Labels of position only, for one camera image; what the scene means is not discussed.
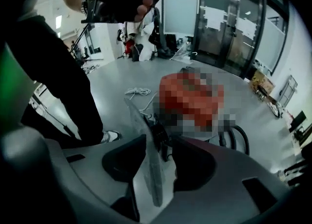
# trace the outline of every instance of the shoe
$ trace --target shoe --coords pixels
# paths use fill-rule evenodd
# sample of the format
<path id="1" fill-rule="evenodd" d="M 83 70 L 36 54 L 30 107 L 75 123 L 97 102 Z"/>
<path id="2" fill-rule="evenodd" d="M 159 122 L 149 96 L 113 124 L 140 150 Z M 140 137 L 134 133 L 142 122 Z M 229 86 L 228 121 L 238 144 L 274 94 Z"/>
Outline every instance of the shoe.
<path id="1" fill-rule="evenodd" d="M 120 140 L 122 135 L 117 131 L 104 131 L 104 136 L 101 143 L 111 143 Z"/>

